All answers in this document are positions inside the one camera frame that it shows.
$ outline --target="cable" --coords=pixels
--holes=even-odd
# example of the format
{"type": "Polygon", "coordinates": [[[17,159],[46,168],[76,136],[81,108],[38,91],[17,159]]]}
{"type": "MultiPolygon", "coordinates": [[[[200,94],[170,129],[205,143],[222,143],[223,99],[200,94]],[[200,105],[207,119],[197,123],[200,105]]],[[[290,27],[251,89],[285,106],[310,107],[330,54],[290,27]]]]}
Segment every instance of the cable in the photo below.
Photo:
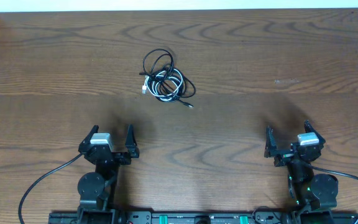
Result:
{"type": "Polygon", "coordinates": [[[270,210],[270,212],[273,213],[274,217],[279,221],[279,222],[276,222],[276,223],[274,223],[274,224],[280,224],[280,223],[281,223],[281,218],[279,218],[279,217],[276,215],[276,213],[274,213],[273,210],[272,210],[270,207],[263,205],[263,206],[257,207],[257,208],[252,212],[252,214],[251,214],[251,219],[253,219],[256,224],[261,224],[260,222],[258,222],[258,221],[256,220],[256,218],[254,218],[255,212],[258,211],[260,208],[267,208],[267,209],[270,210]]]}
{"type": "Polygon", "coordinates": [[[327,173],[330,173],[330,174],[341,175],[341,176],[344,176],[344,177],[349,177],[349,178],[358,180],[358,177],[354,176],[354,175],[350,175],[350,174],[346,174],[346,173],[342,173],[342,172],[338,172],[338,171],[334,171],[334,170],[327,170],[327,169],[315,167],[315,166],[312,166],[312,165],[308,164],[307,162],[305,162],[303,160],[300,160],[300,161],[302,162],[302,164],[304,166],[307,166],[309,168],[312,168],[312,169],[315,169],[315,170],[318,170],[318,171],[321,171],[321,172],[327,172],[327,173]]]}
{"type": "Polygon", "coordinates": [[[145,75],[144,85],[142,87],[143,94],[145,94],[146,90],[148,90],[153,96],[156,97],[156,99],[161,102],[179,101],[185,106],[190,108],[194,107],[193,105],[182,101],[181,98],[189,98],[194,96],[196,94],[196,87],[179,69],[175,68],[172,54],[169,51],[165,49],[155,49],[149,52],[143,58],[143,72],[140,72],[139,75],[145,75]],[[151,53],[156,51],[162,51],[165,53],[160,55],[155,60],[150,72],[148,72],[145,68],[145,61],[151,53]],[[160,70],[154,71],[155,65],[164,56],[170,57],[170,62],[163,65],[160,70]],[[170,81],[170,83],[174,85],[174,88],[172,88],[167,83],[167,81],[170,81]],[[189,84],[193,88],[193,92],[186,96],[189,84]]]}
{"type": "Polygon", "coordinates": [[[22,197],[22,200],[20,201],[20,204],[19,204],[19,209],[17,211],[17,214],[19,216],[19,221],[21,224],[24,224],[24,220],[23,220],[23,217],[22,217],[22,207],[23,207],[23,203],[24,203],[24,199],[26,198],[26,196],[30,193],[30,191],[44,178],[46,178],[47,176],[49,176],[50,174],[72,164],[74,161],[76,161],[78,158],[80,158],[82,156],[82,154],[79,154],[78,156],[74,157],[72,160],[66,162],[65,164],[61,165],[60,167],[57,167],[56,169],[53,169],[49,172],[47,172],[46,174],[44,174],[43,176],[41,176],[40,178],[38,178],[38,180],[36,180],[27,190],[26,192],[24,193],[23,197],[22,197]]]}

